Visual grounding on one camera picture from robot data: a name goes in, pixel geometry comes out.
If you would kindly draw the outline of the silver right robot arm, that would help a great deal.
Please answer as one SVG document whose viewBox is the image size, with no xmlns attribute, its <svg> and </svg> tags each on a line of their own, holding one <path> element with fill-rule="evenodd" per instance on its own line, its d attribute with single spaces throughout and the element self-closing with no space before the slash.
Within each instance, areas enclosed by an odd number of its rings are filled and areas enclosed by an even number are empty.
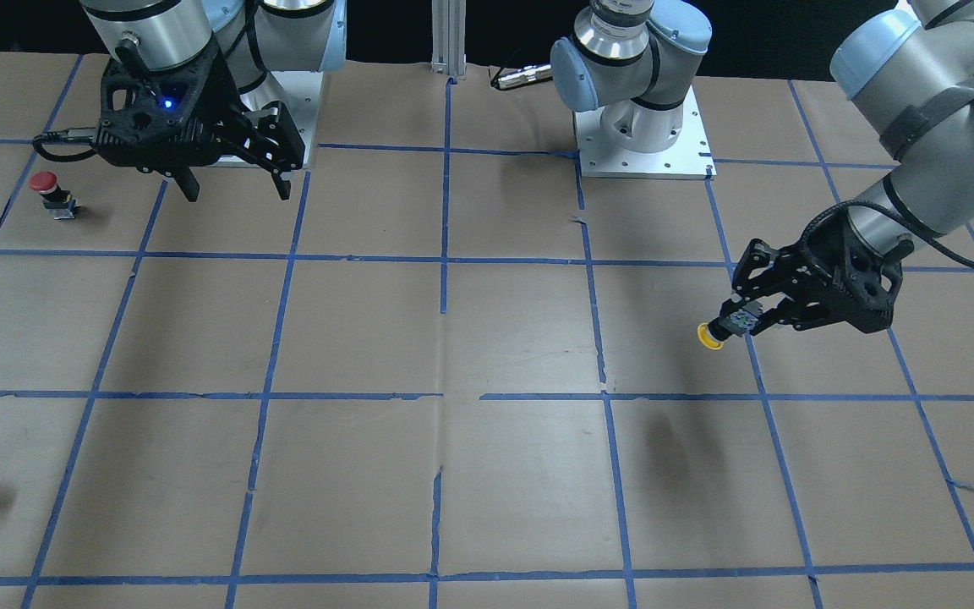
<svg viewBox="0 0 974 609">
<path fill-rule="evenodd" d="M 233 157 L 279 196 L 308 143 L 285 74 L 335 72 L 347 58 L 344 1 L 85 1 L 109 53 L 91 149 L 105 162 L 200 196 L 195 168 Z"/>
</svg>

